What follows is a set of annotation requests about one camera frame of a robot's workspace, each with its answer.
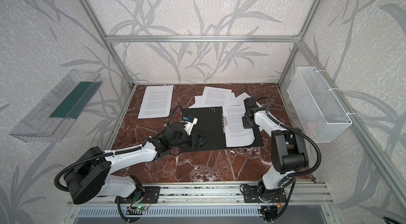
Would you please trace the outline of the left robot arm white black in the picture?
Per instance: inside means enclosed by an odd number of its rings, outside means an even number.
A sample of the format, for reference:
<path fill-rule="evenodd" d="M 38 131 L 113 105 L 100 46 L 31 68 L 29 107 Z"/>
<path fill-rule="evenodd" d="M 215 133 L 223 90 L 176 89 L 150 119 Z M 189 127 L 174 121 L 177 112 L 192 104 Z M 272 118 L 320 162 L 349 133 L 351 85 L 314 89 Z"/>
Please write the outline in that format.
<path fill-rule="evenodd" d="M 199 149 L 209 137 L 193 131 L 196 122 L 171 124 L 142 144 L 119 150 L 89 149 L 75 163 L 67 166 L 55 177 L 55 186 L 70 193 L 76 205 L 94 197 L 140 199 L 145 189 L 137 178 L 117 176 L 114 173 L 130 166 L 152 162 L 169 155 L 172 149 L 189 146 Z"/>

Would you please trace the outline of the blue and black file folder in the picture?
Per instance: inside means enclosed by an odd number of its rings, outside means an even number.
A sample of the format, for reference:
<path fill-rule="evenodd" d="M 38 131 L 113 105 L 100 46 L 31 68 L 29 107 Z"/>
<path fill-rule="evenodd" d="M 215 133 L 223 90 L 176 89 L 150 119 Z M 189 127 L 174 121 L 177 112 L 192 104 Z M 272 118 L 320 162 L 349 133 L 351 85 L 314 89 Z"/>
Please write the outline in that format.
<path fill-rule="evenodd" d="M 222 107 L 187 108 L 183 110 L 185 116 L 193 116 L 198 119 L 192 132 L 209 137 L 209 140 L 199 149 L 191 148 L 189 145 L 181 147 L 182 152 L 212 151 L 232 149 L 226 147 L 225 133 L 223 131 L 223 109 Z M 252 129 L 254 142 L 241 148 L 253 148 L 263 146 L 263 139 L 259 128 Z"/>

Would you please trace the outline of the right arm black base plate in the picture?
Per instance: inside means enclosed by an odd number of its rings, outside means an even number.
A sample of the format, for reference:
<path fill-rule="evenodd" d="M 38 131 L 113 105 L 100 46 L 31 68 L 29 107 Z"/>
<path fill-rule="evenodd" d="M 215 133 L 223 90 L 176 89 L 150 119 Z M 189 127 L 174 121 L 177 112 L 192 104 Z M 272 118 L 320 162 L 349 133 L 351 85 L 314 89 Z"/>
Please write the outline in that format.
<path fill-rule="evenodd" d="M 272 203 L 280 204 L 287 201 L 284 188 L 268 190 L 262 183 L 256 186 L 248 184 L 240 185 L 240 192 L 244 197 L 245 203 Z"/>

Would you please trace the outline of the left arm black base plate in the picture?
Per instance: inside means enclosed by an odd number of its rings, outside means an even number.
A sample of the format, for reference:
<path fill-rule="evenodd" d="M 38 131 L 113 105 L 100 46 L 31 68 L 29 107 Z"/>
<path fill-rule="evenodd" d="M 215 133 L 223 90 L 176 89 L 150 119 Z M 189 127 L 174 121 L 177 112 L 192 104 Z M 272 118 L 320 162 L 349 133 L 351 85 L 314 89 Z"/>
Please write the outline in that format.
<path fill-rule="evenodd" d="M 116 198 L 115 203 L 120 204 L 157 204 L 160 195 L 160 187 L 143 187 L 137 188 L 130 196 L 127 198 Z"/>

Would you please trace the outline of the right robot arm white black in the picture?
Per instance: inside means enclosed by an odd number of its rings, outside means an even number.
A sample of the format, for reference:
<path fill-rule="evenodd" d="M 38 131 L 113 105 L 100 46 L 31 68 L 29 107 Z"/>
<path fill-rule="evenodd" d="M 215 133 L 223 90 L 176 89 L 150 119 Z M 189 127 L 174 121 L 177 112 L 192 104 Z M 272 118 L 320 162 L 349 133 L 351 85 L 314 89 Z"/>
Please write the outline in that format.
<path fill-rule="evenodd" d="M 262 176 L 260 186 L 264 190 L 281 188 L 286 180 L 308 165 L 306 145 L 299 132 L 280 122 L 267 108 L 266 113 L 259 107 L 255 98 L 244 99 L 245 114 L 242 117 L 245 129 L 261 127 L 271 136 L 271 162 L 272 165 Z"/>

